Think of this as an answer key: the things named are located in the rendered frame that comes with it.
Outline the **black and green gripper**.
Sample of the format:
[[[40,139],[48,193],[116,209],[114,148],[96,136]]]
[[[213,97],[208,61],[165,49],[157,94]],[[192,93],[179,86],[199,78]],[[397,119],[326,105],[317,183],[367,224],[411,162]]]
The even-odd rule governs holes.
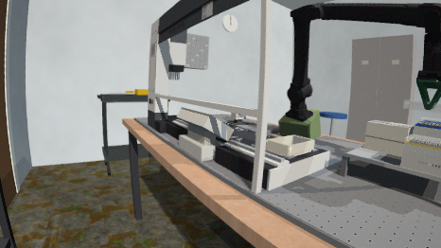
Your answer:
[[[422,71],[421,70],[418,71],[418,75],[416,78],[416,84],[419,93],[421,95],[425,110],[431,110],[434,103],[437,103],[438,100],[441,98],[441,71],[432,71],[434,52],[441,52],[441,51],[434,50],[431,52],[424,53],[423,69]],[[428,86],[428,87],[423,87],[423,86]],[[432,101],[430,101],[429,98],[429,94],[427,91],[428,88],[437,89],[436,93],[432,98]],[[428,102],[430,104],[428,104]]]

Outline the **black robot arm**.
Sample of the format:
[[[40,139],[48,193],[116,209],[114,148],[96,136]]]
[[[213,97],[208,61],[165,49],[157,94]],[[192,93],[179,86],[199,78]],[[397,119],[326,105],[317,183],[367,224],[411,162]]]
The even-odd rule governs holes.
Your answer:
[[[292,10],[291,17],[294,25],[294,68],[291,88],[287,91],[291,109],[286,112],[286,116],[302,122],[313,116],[313,111],[307,109],[305,102],[306,97],[312,96],[312,86],[308,78],[311,20],[345,20],[425,27],[427,34],[424,36],[424,52],[441,51],[440,3],[316,3]]]

